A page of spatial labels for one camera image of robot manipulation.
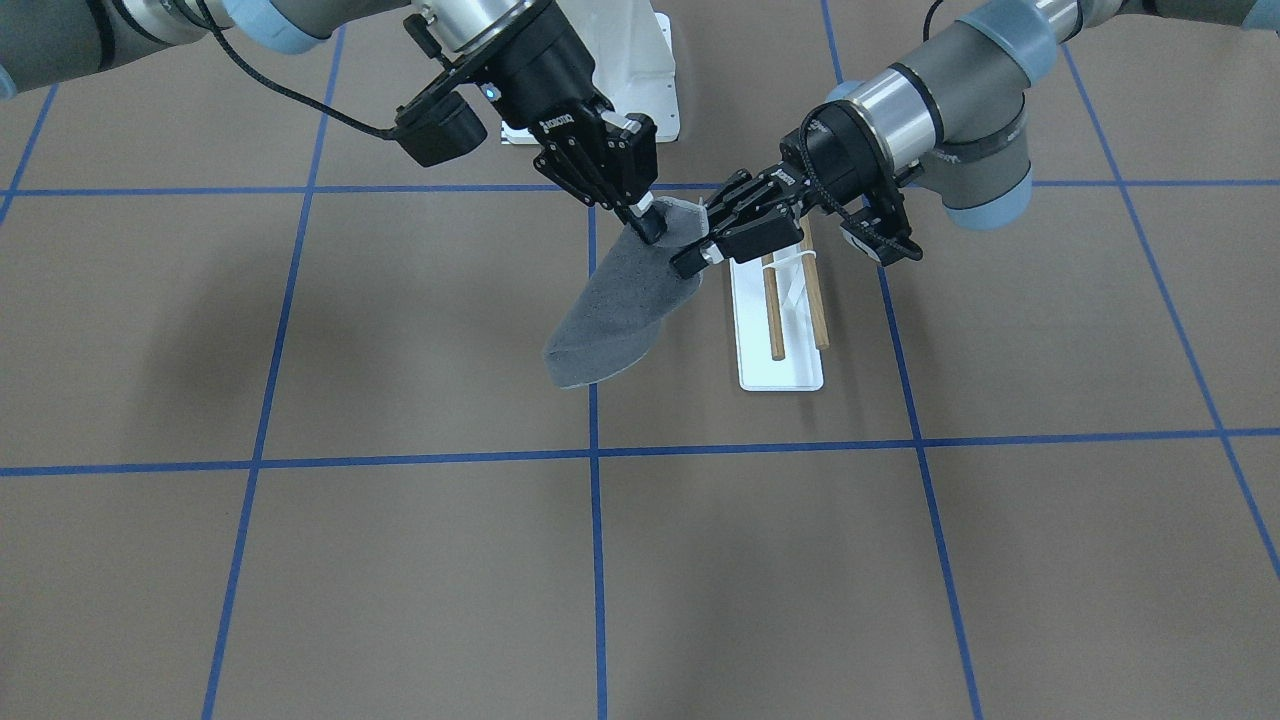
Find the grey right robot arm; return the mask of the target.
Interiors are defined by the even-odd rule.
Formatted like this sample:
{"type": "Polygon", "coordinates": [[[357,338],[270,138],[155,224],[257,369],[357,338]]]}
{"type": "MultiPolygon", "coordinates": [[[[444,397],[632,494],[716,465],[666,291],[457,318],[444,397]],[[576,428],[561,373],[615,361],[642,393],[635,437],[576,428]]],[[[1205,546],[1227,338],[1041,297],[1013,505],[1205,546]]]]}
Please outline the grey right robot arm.
{"type": "Polygon", "coordinates": [[[596,63],[556,1],[412,1],[403,27],[440,74],[378,128],[269,79],[229,44],[237,28],[282,54],[306,53],[398,1],[5,1],[3,97],[116,69],[169,47],[218,41],[250,78],[375,138],[420,167],[474,151],[486,129],[460,94],[480,90],[513,129],[540,146],[535,168],[586,206],[613,211],[644,242],[666,231],[654,209],[657,124],[622,114],[596,87],[596,63]]]}

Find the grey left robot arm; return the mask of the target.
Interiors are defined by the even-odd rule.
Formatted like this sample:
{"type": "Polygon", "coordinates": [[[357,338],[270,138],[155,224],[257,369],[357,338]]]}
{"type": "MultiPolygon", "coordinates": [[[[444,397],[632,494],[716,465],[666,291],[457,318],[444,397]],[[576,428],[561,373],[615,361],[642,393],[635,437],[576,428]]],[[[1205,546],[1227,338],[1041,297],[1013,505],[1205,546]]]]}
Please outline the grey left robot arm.
{"type": "Polygon", "coordinates": [[[672,256],[675,273],[791,247],[813,210],[838,215],[882,266],[916,261],[910,183],[936,192],[956,225],[1006,225],[1032,192],[1025,92],[1062,45],[1125,14],[1277,29],[1275,1],[988,1],[872,79],[838,86],[780,141],[777,164],[730,177],[710,200],[708,233],[672,256]]]}

